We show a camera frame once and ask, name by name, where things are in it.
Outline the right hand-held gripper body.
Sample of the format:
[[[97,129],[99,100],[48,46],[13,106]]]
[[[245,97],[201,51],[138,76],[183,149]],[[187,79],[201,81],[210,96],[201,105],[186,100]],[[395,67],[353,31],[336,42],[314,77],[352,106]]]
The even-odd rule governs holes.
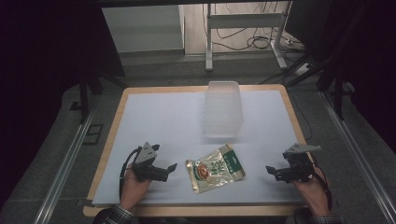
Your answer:
[[[283,152],[283,158],[289,163],[289,168],[276,169],[274,175],[281,175],[282,181],[300,180],[307,182],[314,172],[314,159],[310,152],[320,150],[320,146],[294,144]]]

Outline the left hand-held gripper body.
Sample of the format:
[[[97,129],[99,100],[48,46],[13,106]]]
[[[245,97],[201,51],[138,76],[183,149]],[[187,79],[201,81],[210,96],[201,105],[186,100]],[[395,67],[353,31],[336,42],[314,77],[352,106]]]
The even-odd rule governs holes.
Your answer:
[[[137,155],[133,161],[132,170],[139,181],[167,181],[169,175],[167,169],[158,168],[153,165],[156,157],[157,153],[153,150],[149,142],[146,142],[142,147],[138,148]]]

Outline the person's left hand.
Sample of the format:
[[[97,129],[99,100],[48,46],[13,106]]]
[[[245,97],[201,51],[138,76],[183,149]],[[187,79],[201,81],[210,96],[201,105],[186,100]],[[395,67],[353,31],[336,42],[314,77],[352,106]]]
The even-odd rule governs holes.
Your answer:
[[[120,206],[132,212],[143,200],[149,190],[150,180],[139,181],[131,168],[128,168],[123,178],[123,186],[120,196]]]

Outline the person's right hand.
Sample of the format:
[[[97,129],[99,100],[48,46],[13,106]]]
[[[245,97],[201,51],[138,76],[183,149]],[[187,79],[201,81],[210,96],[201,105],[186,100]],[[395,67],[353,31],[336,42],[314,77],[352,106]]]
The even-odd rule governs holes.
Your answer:
[[[292,181],[292,184],[300,192],[314,217],[325,217],[331,214],[325,189],[315,176],[308,182]]]

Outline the white table mat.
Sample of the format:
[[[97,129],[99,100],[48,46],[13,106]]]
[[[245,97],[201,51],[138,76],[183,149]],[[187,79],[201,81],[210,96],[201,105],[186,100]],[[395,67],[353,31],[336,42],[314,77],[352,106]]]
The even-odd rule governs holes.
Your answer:
[[[202,130],[204,95],[129,95],[93,204],[118,202],[121,167],[129,154],[144,143],[160,147],[155,166],[176,166],[167,181],[151,183],[145,205],[299,202],[301,197],[293,185],[276,180],[266,171],[269,166],[287,166],[282,154],[298,141],[280,92],[244,91],[241,98],[244,121],[239,134],[229,143],[246,175],[234,183],[196,194],[185,162],[201,159],[227,143],[224,138],[205,136]]]

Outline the green and gold snack packet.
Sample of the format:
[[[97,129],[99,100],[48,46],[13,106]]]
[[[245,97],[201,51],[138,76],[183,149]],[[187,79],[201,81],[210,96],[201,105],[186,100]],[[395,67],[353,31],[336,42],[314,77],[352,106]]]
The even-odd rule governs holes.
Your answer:
[[[186,160],[185,164],[195,194],[231,184],[246,176],[231,144],[225,144],[201,159]]]

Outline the black floor plate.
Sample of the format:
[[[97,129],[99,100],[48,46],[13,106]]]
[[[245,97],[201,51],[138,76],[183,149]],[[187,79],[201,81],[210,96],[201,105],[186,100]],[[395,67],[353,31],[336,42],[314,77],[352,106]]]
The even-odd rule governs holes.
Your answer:
[[[83,145],[95,146],[98,144],[103,130],[102,124],[91,124],[83,139]]]

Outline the clear plastic container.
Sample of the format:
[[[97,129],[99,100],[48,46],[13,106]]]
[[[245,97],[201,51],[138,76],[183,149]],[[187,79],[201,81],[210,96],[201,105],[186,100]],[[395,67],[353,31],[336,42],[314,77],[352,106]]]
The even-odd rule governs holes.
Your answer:
[[[205,91],[204,134],[232,138],[244,121],[239,84],[235,81],[210,81]]]

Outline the black stand leg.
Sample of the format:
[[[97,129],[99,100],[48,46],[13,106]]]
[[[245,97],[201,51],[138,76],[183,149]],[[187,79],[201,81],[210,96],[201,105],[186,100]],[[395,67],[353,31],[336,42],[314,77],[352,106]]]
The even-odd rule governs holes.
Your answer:
[[[344,120],[342,111],[343,97],[345,95],[350,95],[352,91],[344,90],[344,80],[342,74],[336,74],[335,72],[323,73],[317,82],[318,90],[322,92],[328,92],[331,87],[333,87],[331,91],[333,110],[340,120]]]
[[[83,124],[89,116],[88,90],[91,90],[93,95],[98,95],[103,92],[103,86],[99,77],[94,73],[82,73],[79,76],[81,124]]]

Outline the white power strip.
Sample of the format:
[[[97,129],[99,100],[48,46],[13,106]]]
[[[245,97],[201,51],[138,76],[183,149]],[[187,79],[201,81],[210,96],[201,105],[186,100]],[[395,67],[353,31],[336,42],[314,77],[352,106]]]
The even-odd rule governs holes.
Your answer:
[[[305,72],[307,72],[310,68],[312,67],[311,63],[304,63],[303,65],[301,65],[295,72],[294,74],[296,76],[300,76],[302,74],[304,74]]]

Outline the white board panel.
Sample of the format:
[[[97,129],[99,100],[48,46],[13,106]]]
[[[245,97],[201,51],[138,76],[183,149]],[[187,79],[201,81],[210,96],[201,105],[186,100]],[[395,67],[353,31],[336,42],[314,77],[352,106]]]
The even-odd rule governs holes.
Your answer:
[[[182,6],[102,9],[118,53],[184,49]]]

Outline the metal floor rail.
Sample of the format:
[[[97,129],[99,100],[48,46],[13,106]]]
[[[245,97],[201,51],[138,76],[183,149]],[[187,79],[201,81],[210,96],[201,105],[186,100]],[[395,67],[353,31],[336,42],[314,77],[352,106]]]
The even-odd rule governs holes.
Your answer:
[[[354,162],[357,164],[358,169],[361,172],[369,190],[372,192],[375,201],[377,202],[381,212],[383,213],[388,224],[396,224],[396,206],[394,205],[392,199],[387,193],[383,184],[379,181],[375,172],[369,165],[368,161],[361,152],[357,141],[353,137],[352,133],[348,129],[346,123],[339,118],[333,109],[332,99],[327,92],[320,91],[318,93],[323,101],[323,104],[328,110],[328,113],[337,129],[346,143],[346,147],[351,154]]]
[[[94,96],[92,98],[92,101],[89,104],[90,111],[88,112],[88,117],[78,126],[78,131],[75,134],[70,147],[66,151],[64,159],[49,187],[43,203],[40,205],[33,224],[49,224],[50,218],[54,212],[57,202],[60,199],[65,183],[80,151],[85,135],[92,123],[92,118],[99,99],[99,96]]]

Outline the white metal desk frame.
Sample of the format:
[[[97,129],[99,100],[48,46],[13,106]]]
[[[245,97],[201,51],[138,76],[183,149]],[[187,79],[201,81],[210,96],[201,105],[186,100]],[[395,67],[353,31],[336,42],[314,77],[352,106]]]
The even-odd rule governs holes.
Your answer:
[[[236,15],[212,15],[211,5],[207,5],[206,14],[206,48],[205,48],[205,70],[213,70],[212,35],[213,29],[233,28],[272,28],[276,27],[276,37],[270,41],[271,49],[281,70],[287,68],[286,61],[280,52],[280,39],[290,12],[291,1],[288,1],[281,12],[264,14],[236,14]]]

